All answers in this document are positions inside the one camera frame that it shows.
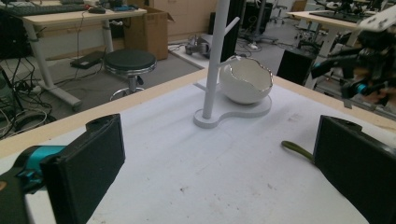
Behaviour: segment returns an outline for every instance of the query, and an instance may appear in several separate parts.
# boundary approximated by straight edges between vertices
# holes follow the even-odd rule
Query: desk
[[[347,41],[348,46],[353,46],[355,44],[356,38],[360,30],[357,29],[357,24],[349,21],[339,21],[335,19],[320,17],[309,14],[310,11],[301,11],[301,12],[288,12],[287,14],[294,19],[302,19],[308,22],[314,21],[321,25],[326,26],[329,29],[329,33],[324,38],[324,42],[322,47],[320,48],[320,52],[316,59],[316,63],[324,61],[330,53],[330,49],[332,44],[334,43],[335,38],[339,32],[349,30],[352,31],[350,38]],[[314,89],[316,81],[312,79],[311,76],[308,77],[308,80],[305,83],[305,86],[310,89]]]
[[[47,66],[46,57],[76,51],[77,46],[80,46],[78,50],[95,47],[98,43],[103,43],[104,41],[106,44],[106,52],[111,52],[113,51],[113,44],[108,20],[140,16],[144,13],[146,13],[146,10],[144,9],[123,12],[107,10],[106,14],[91,14],[80,11],[22,17],[23,25],[29,36],[30,45],[32,46],[33,53],[37,59],[38,67],[43,78],[43,80],[39,82],[40,86],[67,102],[73,107],[73,109],[78,109],[81,101],[54,85],[50,70]],[[94,31],[90,31],[85,33],[81,32],[78,38],[77,34],[72,34],[56,37],[44,37],[40,39],[36,35],[35,26],[61,26],[70,23],[83,23],[84,21],[102,21],[102,34],[100,35]],[[78,45],[77,42],[84,39],[87,41]]]
[[[120,112],[126,161],[89,223],[367,223],[318,169],[279,144],[288,139],[312,152],[319,115],[326,114],[357,122],[396,147],[395,121],[345,109],[275,77],[268,115],[226,119],[204,130],[192,118],[205,94],[191,83],[206,74],[201,70],[5,139],[0,173],[27,145],[68,144],[87,121]],[[28,196],[36,223],[53,223],[46,197]]]

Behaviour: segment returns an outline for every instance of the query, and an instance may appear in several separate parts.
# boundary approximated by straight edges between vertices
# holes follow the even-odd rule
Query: ceramic bowl
[[[252,58],[240,58],[219,71],[221,92],[241,105],[258,103],[273,87],[273,74]]]

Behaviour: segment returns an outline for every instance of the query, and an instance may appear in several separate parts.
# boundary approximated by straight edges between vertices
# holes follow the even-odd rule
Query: black stool
[[[139,75],[151,72],[157,65],[154,55],[138,49],[118,49],[105,56],[105,69],[116,75],[127,76],[129,87],[114,92],[110,97],[113,100],[117,94],[122,96],[142,91],[137,84],[142,85],[143,79]]]

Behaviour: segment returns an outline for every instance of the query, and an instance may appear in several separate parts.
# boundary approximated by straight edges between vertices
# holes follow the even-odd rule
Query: gray floor
[[[294,38],[298,34],[298,30],[295,28],[297,23],[297,21],[292,20],[288,20],[285,24],[269,22],[264,33],[278,38],[275,44],[271,41],[263,40],[257,43],[259,49],[252,50],[247,46],[247,41],[240,39],[236,44],[236,53],[244,53],[247,56],[255,58],[276,74],[284,49],[292,48],[297,44],[298,40]],[[44,110],[50,112],[56,119],[62,119],[80,111],[107,103],[113,92],[127,86],[127,79],[125,77],[110,75],[104,71],[101,64],[97,64],[88,70],[76,70],[69,65],[70,62],[71,59],[50,62],[49,69],[53,74],[54,82],[59,87],[82,100],[83,103],[78,111],[74,111],[69,105],[45,91],[39,95],[31,93],[29,96],[22,96],[23,106],[25,108]],[[21,65],[20,68],[24,67],[28,71],[33,70],[33,67],[25,60],[22,60],[22,63],[23,66]],[[15,60],[3,61],[1,65],[7,70],[10,77],[13,70],[15,70]],[[142,87],[145,89],[151,88],[165,81],[198,71],[199,69],[170,53],[168,59],[158,61],[157,68],[153,72],[143,76],[145,84]],[[22,72],[19,74],[19,77],[25,77],[27,75],[28,72]],[[37,67],[35,68],[34,77],[41,77]],[[43,104],[37,104],[37,102],[50,105],[51,109],[47,106],[43,107]]]

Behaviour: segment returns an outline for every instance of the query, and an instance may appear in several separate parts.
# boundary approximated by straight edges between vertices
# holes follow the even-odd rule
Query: cable
[[[281,142],[282,147],[285,147],[287,149],[290,149],[292,151],[295,151],[301,155],[303,155],[304,157],[306,157],[309,161],[311,161],[312,163],[314,163],[314,156],[308,152],[307,150],[305,150],[304,148],[298,146],[295,143],[292,143],[290,141],[282,141]]]

